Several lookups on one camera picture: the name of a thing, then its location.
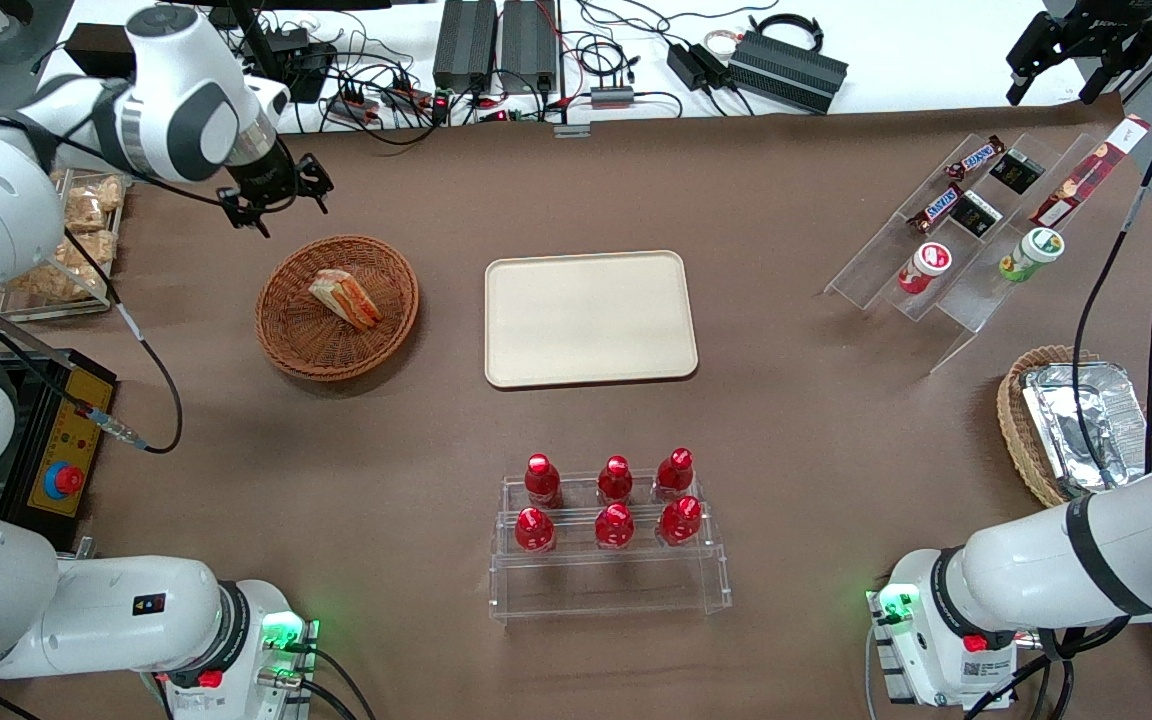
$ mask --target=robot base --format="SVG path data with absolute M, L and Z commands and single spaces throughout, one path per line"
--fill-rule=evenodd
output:
M 305 657 L 274 650 L 268 643 L 314 644 L 317 623 L 294 614 L 283 593 L 264 579 L 240 579 L 237 584 L 251 607 L 247 643 L 238 659 L 215 688 L 179 688 L 165 682 L 172 714 L 177 720 L 305 720 L 310 705 L 302 691 L 257 685 L 256 674 L 279 669 L 310 676 Z
M 972 707 L 980 696 L 1002 684 L 1016 667 L 1016 644 L 996 651 L 968 652 L 941 620 L 932 600 L 932 566 L 940 551 L 916 550 L 896 563 L 890 582 L 869 593 L 882 674 L 892 702 Z M 878 624 L 895 612 L 904 620 Z M 990 710 L 1011 705 L 1010 694 Z

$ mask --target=emergency stop button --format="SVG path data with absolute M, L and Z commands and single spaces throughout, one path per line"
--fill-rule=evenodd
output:
M 67 461 L 52 462 L 46 473 L 41 477 L 41 488 L 51 500 L 65 500 L 83 488 L 82 469 L 69 464 Z

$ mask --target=table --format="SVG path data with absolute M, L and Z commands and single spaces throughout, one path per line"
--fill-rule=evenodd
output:
M 60 37 L 69 36 L 78 22 L 122 23 L 147 0 L 76 0 Z M 667 13 L 699 12 L 722 13 L 740 8 L 737 0 L 712 3 L 710 0 L 669 0 L 662 8 Z M 644 13 L 621 0 L 607 0 L 607 8 L 627 17 L 639 17 Z M 965 12 L 964 5 L 955 0 L 919 0 L 918 3 L 885 3 L 884 0 L 847 0 L 832 3 L 829 0 L 803 0 L 797 3 L 780 3 L 773 10 L 756 12 L 758 18 L 774 12 L 794 12 L 816 17 L 826 31 L 823 53 L 850 63 L 847 82 L 833 105 L 832 114 L 886 113 L 902 109 L 969 109 L 1000 108 L 1006 105 L 1006 91 L 1011 84 L 1011 69 L 1007 67 L 1006 54 L 1028 26 L 1034 13 L 1043 10 L 1039 0 L 996 0 L 987 10 Z M 411 73 L 426 86 L 433 85 L 434 48 L 444 8 L 439 3 L 396 5 L 388 10 L 356 13 L 310 13 L 320 23 L 314 36 L 329 41 L 338 33 L 338 48 L 361 48 L 361 38 L 351 32 L 365 26 L 367 35 L 379 38 L 397 53 L 407 53 L 415 59 Z M 727 18 L 679 18 L 672 32 L 699 41 L 710 29 L 728 28 L 742 31 L 748 26 L 748 15 L 742 12 Z M 271 22 L 294 23 L 301 13 L 280 10 L 266 12 Z M 563 29 L 590 29 L 579 16 L 579 6 L 573 0 L 561 0 L 559 15 Z M 795 28 L 776 26 L 768 36 L 787 41 L 801 41 L 801 32 Z M 575 41 L 575 36 L 567 36 Z M 616 38 L 626 46 L 628 56 L 639 55 L 635 67 L 635 88 L 643 91 L 668 91 L 677 94 L 684 104 L 685 118 L 717 118 L 718 111 L 699 92 L 687 92 L 685 88 L 666 65 L 667 46 L 653 35 L 617 29 Z M 369 51 L 378 46 L 369 44 Z M 576 63 L 566 61 L 566 82 L 569 88 L 579 83 Z M 77 67 L 65 53 L 56 53 L 40 73 L 40 82 L 60 73 L 76 73 Z M 1025 96 L 1025 105 L 1058 105 L 1078 97 L 1083 77 L 1074 63 L 1060 65 L 1044 73 Z M 329 81 L 324 88 L 324 97 L 332 97 L 338 83 Z M 745 114 L 732 92 L 719 91 L 719 104 L 732 114 Z M 791 113 L 786 105 L 765 100 L 745 93 L 755 113 Z M 676 105 L 669 99 L 659 103 L 639 100 L 627 109 L 590 109 L 588 101 L 573 106 L 571 123 L 588 123 L 591 120 L 629 118 L 673 118 Z M 505 106 L 509 109 L 535 111 L 535 99 L 530 96 L 513 97 Z M 382 115 L 387 126 L 393 124 L 388 114 Z M 457 114 L 454 122 L 460 123 Z M 302 104 L 283 111 L 279 122 L 280 132 L 313 132 L 323 123 L 323 113 L 316 105 Z M 347 131 L 338 123 L 326 123 L 325 129 Z
M 954 546 L 1039 510 L 996 429 L 998 378 L 1029 348 L 1071 341 L 1139 173 L 1121 165 L 1074 220 L 1066 258 L 931 377 L 955 329 L 862 314 L 820 290 L 967 132 L 1033 131 L 1060 146 L 1116 118 L 1121 108 L 1102 103 L 645 120 L 608 123 L 588 141 L 485 126 L 435 132 L 396 156 L 361 137 L 291 138 L 294 152 L 328 165 L 338 189 L 332 214 L 303 200 L 270 218 L 273 240 L 137 188 L 116 282 L 177 378 L 184 438 L 161 457 L 101 449 L 92 532 L 105 555 L 195 558 L 219 577 L 275 583 L 323 620 L 325 650 L 382 720 L 861 719 L 864 589 L 910 550 Z M 696 177 L 707 179 L 704 195 Z M 252 306 L 280 260 L 338 233 L 369 233 L 406 253 L 420 319 L 399 356 L 357 382 L 289 381 L 262 356 Z M 662 248 L 685 260 L 694 377 L 488 386 L 490 262 Z M 1152 202 L 1087 332 L 1089 350 L 1138 386 L 1151 263 Z M 120 418 L 151 442 L 169 432 L 168 393 L 118 316 L 38 329 L 119 372 Z M 502 475 L 536 450 L 577 471 L 613 452 L 647 464 L 677 445 L 698 457 L 722 521 L 732 609 L 508 629 L 488 619 Z M 1069 720 L 1152 717 L 1151 628 L 1081 657 L 1078 673 Z M 131 673 L 0 683 L 0 692 L 44 719 L 160 717 Z M 1021 703 L 996 717 L 1024 712 Z M 879 702 L 879 717 L 952 714 Z

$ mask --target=white table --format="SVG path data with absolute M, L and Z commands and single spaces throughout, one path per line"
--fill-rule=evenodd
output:
M 661 13 L 700 12 L 707 14 L 740 8 L 744 0 L 649 0 Z M 559 0 L 559 17 L 563 29 L 594 29 L 579 16 L 579 6 L 573 0 Z M 60 37 L 69 36 L 78 22 L 122 23 L 150 0 L 76 0 Z M 600 0 L 599 5 L 626 17 L 644 17 L 643 10 L 622 0 Z M 962 3 L 961 0 L 916 0 L 892 3 L 888 0 L 795 0 L 780 3 L 764 12 L 742 12 L 727 18 L 679 18 L 669 32 L 700 41 L 710 29 L 727 28 L 732 31 L 748 29 L 748 15 L 757 18 L 778 12 L 791 12 L 819 20 L 824 37 L 823 54 L 849 63 L 844 85 L 838 91 L 831 114 L 890 113 L 910 109 L 968 109 L 995 108 L 1007 104 L 1007 88 L 1011 85 L 1011 69 L 1006 54 L 1034 14 L 1041 12 L 1043 0 L 992 0 L 987 5 Z M 388 10 L 356 13 L 311 13 L 319 22 L 314 37 L 335 41 L 338 50 L 358 50 L 361 37 L 351 31 L 364 23 L 372 38 L 379 38 L 399 53 L 415 58 L 411 73 L 420 78 L 420 86 L 433 86 L 434 48 L 442 18 L 441 3 L 399 5 Z M 266 12 L 271 22 L 296 22 L 303 13 Z M 667 46 L 658 36 L 616 28 L 616 40 L 626 47 L 628 56 L 639 55 L 635 66 L 635 90 L 667 91 L 680 96 L 685 118 L 715 118 L 718 111 L 700 92 L 687 92 L 666 63 Z M 803 41 L 804 33 L 790 26 L 774 26 L 768 35 L 787 41 Z M 575 36 L 567 36 L 575 41 Z M 367 44 L 369 53 L 380 53 L 374 41 Z M 369 59 L 342 58 L 342 63 Z M 56 53 L 40 73 L 40 82 L 59 73 L 77 73 L 76 65 L 65 54 Z M 575 61 L 564 60 L 568 94 L 579 82 Z M 1075 100 L 1083 88 L 1083 77 L 1073 61 L 1044 73 L 1025 96 L 1025 105 L 1056 105 Z M 324 97 L 338 91 L 334 81 L 324 86 Z M 730 91 L 717 91 L 718 101 L 727 113 L 745 114 L 744 105 Z M 786 105 L 765 100 L 745 92 L 755 113 L 797 113 Z M 677 106 L 668 97 L 644 103 L 639 100 L 624 109 L 591 109 L 588 101 L 573 105 L 568 122 L 588 123 L 593 120 L 629 118 L 673 118 Z M 530 96 L 515 96 L 503 107 L 536 109 Z M 300 123 L 296 111 L 300 109 Z M 388 111 L 382 114 L 387 127 L 393 127 Z M 463 114 L 453 122 L 460 124 Z M 280 132 L 306 132 L 319 129 L 323 114 L 316 105 L 302 104 L 285 109 L 279 123 Z M 328 122 L 326 128 L 348 129 Z

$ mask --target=qr code label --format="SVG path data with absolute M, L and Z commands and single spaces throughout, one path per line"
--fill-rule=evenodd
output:
M 1011 675 L 1011 653 L 1006 651 L 963 653 L 963 683 L 993 684 Z

